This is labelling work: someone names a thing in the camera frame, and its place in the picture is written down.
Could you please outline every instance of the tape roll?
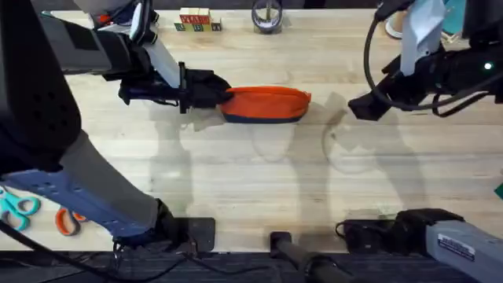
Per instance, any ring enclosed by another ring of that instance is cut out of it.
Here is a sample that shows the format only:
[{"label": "tape roll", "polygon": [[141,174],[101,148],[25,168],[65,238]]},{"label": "tape roll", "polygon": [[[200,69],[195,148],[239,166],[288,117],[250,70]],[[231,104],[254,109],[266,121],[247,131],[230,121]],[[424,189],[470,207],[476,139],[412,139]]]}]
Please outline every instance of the tape roll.
[{"label": "tape roll", "polygon": [[251,20],[262,33],[277,31],[283,20],[281,0],[255,0],[251,8]]}]

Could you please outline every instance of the wire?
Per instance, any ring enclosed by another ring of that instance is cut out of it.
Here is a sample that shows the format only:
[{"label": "wire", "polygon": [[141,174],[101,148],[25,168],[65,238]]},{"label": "wire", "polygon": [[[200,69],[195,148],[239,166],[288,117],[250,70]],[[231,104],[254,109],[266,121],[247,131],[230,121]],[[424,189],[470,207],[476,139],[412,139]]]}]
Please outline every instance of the wire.
[{"label": "wire", "polygon": [[177,262],[175,262],[173,265],[169,266],[166,270],[158,273],[157,275],[143,278],[143,279],[126,279],[126,278],[121,278],[121,277],[115,277],[110,274],[107,274],[106,272],[103,272],[97,268],[94,268],[92,266],[88,266],[86,264],[83,264],[81,262],[75,261],[74,259],[70,259],[65,255],[60,255],[57,252],[54,252],[50,250],[49,248],[44,247],[43,245],[33,241],[32,239],[24,236],[22,233],[16,231],[14,228],[11,226],[5,224],[3,221],[0,221],[0,230],[7,234],[9,237],[12,239],[20,242],[21,244],[24,244],[25,246],[33,249],[36,252],[41,252],[46,255],[50,255],[54,257],[55,259],[61,261],[62,263],[67,263],[70,264],[74,267],[79,268],[80,270],[87,271],[89,273],[92,273],[98,277],[110,280],[110,281],[117,281],[117,282],[129,282],[129,283],[146,283],[150,282],[152,280],[156,280],[157,278],[160,278],[167,274],[168,272],[172,271],[174,268],[179,266],[180,264],[184,263],[187,261],[187,258],[181,258]]},{"label": "wire", "polygon": [[339,227],[341,227],[342,225],[344,225],[344,221],[337,223],[337,224],[336,224],[336,228],[334,229],[334,231],[336,231],[336,234],[337,234],[337,236],[339,236],[339,238],[341,238],[341,239],[343,239],[343,240],[346,240],[346,236],[345,236],[345,235],[342,235],[342,234],[339,232]]},{"label": "wire", "polygon": [[218,269],[216,267],[213,267],[205,262],[203,262],[202,260],[200,259],[196,259],[190,255],[187,255],[185,253],[181,253],[181,255],[189,260],[190,262],[193,262],[195,263],[196,265],[198,266],[201,266],[207,270],[210,270],[210,271],[213,271],[213,272],[216,272],[218,274],[222,274],[222,275],[226,275],[226,276],[230,276],[230,275],[239,275],[239,274],[245,274],[245,273],[248,273],[248,272],[253,272],[253,271],[259,271],[259,270],[269,270],[269,269],[273,269],[273,267],[271,266],[255,266],[255,267],[250,267],[250,268],[244,268],[242,270],[232,270],[232,271],[229,271],[229,270],[221,270],[221,269]]},{"label": "wire", "polygon": [[[80,263],[85,263],[89,260],[91,260],[93,257],[102,254],[103,252],[95,252],[90,255],[87,255],[87,253],[83,253],[82,255],[76,256],[73,258],[73,260],[79,261]],[[21,266],[25,267],[31,267],[31,268],[43,268],[43,267],[62,267],[62,266],[67,266],[68,264],[35,264],[35,263],[29,263],[27,261],[21,260],[21,259],[11,259],[11,258],[0,258],[0,262],[11,262],[11,263],[17,263]]]},{"label": "wire", "polygon": [[372,78],[372,74],[370,73],[370,63],[369,63],[370,43],[372,42],[372,37],[374,35],[374,32],[376,31],[376,27],[377,27],[378,23],[379,23],[379,21],[374,18],[372,23],[370,24],[369,33],[367,34],[367,37],[365,39],[365,48],[363,51],[363,71],[365,73],[365,78],[367,80],[367,83],[369,84],[370,89],[372,90],[374,96],[377,97],[377,99],[379,99],[381,102],[383,102],[386,105],[389,105],[389,106],[395,107],[395,108],[400,108],[401,110],[406,110],[406,111],[434,109],[434,108],[442,107],[442,106],[451,104],[453,102],[459,101],[465,97],[468,97],[468,96],[474,94],[475,92],[482,90],[485,86],[490,85],[491,83],[495,82],[496,80],[503,78],[503,72],[496,73],[495,75],[492,75],[490,78],[482,81],[481,83],[474,85],[473,87],[470,87],[465,90],[461,90],[460,92],[458,92],[457,94],[455,94],[452,97],[449,97],[449,98],[444,99],[442,101],[437,101],[436,103],[427,104],[427,105],[407,105],[407,104],[404,104],[401,102],[392,101],[390,98],[387,97],[386,94],[383,94],[379,90],[379,88],[376,87],[376,84],[374,83],[374,80]]},{"label": "wire", "polygon": [[[451,115],[458,113],[459,111],[467,108],[468,106],[476,103],[477,101],[481,100],[482,98],[484,98],[486,96],[487,96],[487,94],[476,94],[476,95],[470,97],[469,99],[463,101],[459,105],[456,105],[443,113],[440,113],[438,108],[433,108],[432,112],[433,112],[433,115],[435,115],[435,116],[438,116],[441,118],[446,118],[446,117],[449,117]],[[436,94],[433,97],[433,103],[436,103],[439,99],[440,99],[440,94]]]},{"label": "wire", "polygon": [[77,274],[83,274],[84,272],[86,272],[86,271],[81,270],[81,271],[77,271],[77,272],[74,272],[74,273],[70,273],[70,274],[58,276],[58,277],[55,277],[55,278],[50,278],[50,279],[41,281],[39,283],[50,283],[50,282],[54,282],[56,280],[60,280],[60,279],[67,278],[67,277],[71,277],[71,276],[74,276],[74,275],[77,275]]},{"label": "wire", "polygon": [[207,270],[216,272],[218,274],[223,274],[223,275],[238,275],[238,274],[245,274],[245,273],[252,272],[252,271],[273,269],[273,267],[271,267],[271,266],[255,266],[255,267],[245,268],[245,269],[242,269],[242,270],[233,270],[233,271],[220,270],[218,268],[215,268],[213,266],[210,266],[210,265],[204,263],[203,261],[201,261],[199,259],[193,258],[191,255],[187,255],[185,253],[181,253],[181,255],[182,255],[181,259],[179,259],[173,265],[169,266],[166,270],[158,273],[157,275],[154,275],[154,276],[151,276],[151,277],[147,277],[147,278],[143,278],[143,279],[126,279],[126,278],[112,276],[111,274],[108,274],[108,273],[106,273],[104,271],[101,271],[101,270],[99,270],[97,268],[94,268],[92,266],[88,266],[86,264],[83,264],[83,263],[81,263],[79,261],[75,261],[74,259],[71,259],[71,258],[69,258],[69,257],[67,257],[65,255],[60,255],[60,254],[58,254],[58,253],[50,250],[49,248],[46,248],[45,246],[37,243],[36,241],[33,241],[32,239],[24,236],[22,233],[20,233],[19,231],[16,231],[11,226],[5,224],[3,221],[0,221],[0,230],[3,233],[7,234],[12,239],[20,242],[21,244],[24,244],[25,246],[33,249],[36,252],[40,252],[42,254],[50,255],[50,256],[54,257],[56,260],[61,261],[62,263],[67,263],[69,265],[72,265],[74,267],[79,268],[82,271],[86,271],[86,272],[92,273],[92,274],[94,274],[94,275],[96,275],[98,277],[101,277],[101,278],[103,278],[105,280],[109,280],[109,281],[130,282],[130,283],[133,283],[133,282],[134,283],[146,283],[146,282],[150,282],[150,281],[156,280],[156,279],[164,276],[168,272],[172,271],[175,267],[177,267],[178,265],[180,265],[182,263],[185,263],[186,261],[191,261],[191,262],[195,263],[196,265],[201,266],[201,267],[203,267],[203,268],[205,268]]},{"label": "wire", "polygon": [[352,222],[351,220],[344,220],[342,222],[338,222],[336,224],[336,228],[334,229],[334,231],[336,232],[336,235],[343,240],[346,240],[346,235],[339,232],[339,228],[341,226],[359,226],[362,229],[372,230],[374,232],[381,233],[381,234],[384,234],[387,232],[384,228],[379,227],[377,225],[371,225],[371,224],[366,224],[366,223],[361,223],[361,222]]}]

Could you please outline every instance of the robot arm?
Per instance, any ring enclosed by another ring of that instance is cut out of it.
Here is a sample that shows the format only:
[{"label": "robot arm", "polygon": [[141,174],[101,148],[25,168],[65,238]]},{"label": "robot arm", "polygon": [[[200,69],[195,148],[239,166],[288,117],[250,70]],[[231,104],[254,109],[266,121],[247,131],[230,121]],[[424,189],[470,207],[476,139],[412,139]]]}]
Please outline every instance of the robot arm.
[{"label": "robot arm", "polygon": [[[494,95],[495,103],[501,103],[501,5],[498,0],[468,0],[464,37],[470,38],[470,48],[445,51],[440,44],[445,13],[442,0],[385,1],[376,12],[365,44],[365,77],[372,91],[348,103],[352,112],[358,119],[374,121],[379,120],[391,107],[403,111],[431,109],[435,115],[446,117],[487,95]],[[379,21],[386,20],[397,10],[409,7],[403,27],[402,55],[382,70],[386,76],[375,86],[369,70],[372,34]],[[421,105],[429,94],[436,94],[433,103]],[[441,94],[451,97],[439,101]],[[439,107],[465,98],[467,100],[458,106],[439,113]]]},{"label": "robot arm", "polygon": [[503,278],[503,240],[442,209],[411,209],[395,220],[348,219],[340,225],[349,252],[419,253],[482,283]]},{"label": "robot arm", "polygon": [[[64,72],[120,79],[119,95],[126,103],[176,101],[181,112],[230,99],[229,84],[213,71],[176,64],[150,29],[149,0],[138,4],[129,37],[37,17],[29,0],[1,0],[0,6],[2,184],[85,215],[119,244],[169,241],[177,248],[187,241],[186,219],[175,219],[161,200],[134,187],[93,147]],[[14,24],[20,14],[29,36]],[[214,219],[202,221],[199,227],[214,229]]]}]

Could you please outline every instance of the orange and blue object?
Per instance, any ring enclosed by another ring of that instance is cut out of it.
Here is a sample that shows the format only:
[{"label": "orange and blue object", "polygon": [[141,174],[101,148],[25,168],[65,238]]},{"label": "orange and blue object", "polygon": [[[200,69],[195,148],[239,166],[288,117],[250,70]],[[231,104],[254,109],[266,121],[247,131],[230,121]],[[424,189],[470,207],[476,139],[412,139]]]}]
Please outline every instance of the orange and blue object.
[{"label": "orange and blue object", "polygon": [[230,123],[294,123],[306,114],[311,94],[283,86],[230,88],[233,98],[220,105]]},{"label": "orange and blue object", "polygon": [[65,207],[60,207],[54,218],[57,230],[64,236],[74,236],[80,232],[80,223],[87,218]]}]

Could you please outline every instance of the blue-handled scissors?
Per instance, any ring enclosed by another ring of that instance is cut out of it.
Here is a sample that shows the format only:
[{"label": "blue-handled scissors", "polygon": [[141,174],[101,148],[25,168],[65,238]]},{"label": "blue-handled scissors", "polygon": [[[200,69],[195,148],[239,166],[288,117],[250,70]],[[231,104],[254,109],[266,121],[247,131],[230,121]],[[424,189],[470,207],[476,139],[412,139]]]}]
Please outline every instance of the blue-handled scissors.
[{"label": "blue-handled scissors", "polygon": [[[31,209],[27,210],[24,205],[31,203]],[[22,231],[30,225],[30,219],[27,216],[36,213],[40,208],[40,200],[36,197],[16,197],[7,192],[4,186],[0,186],[0,214],[2,221],[9,224],[12,228]],[[10,217],[15,217],[19,225],[13,225],[9,221]]]}]

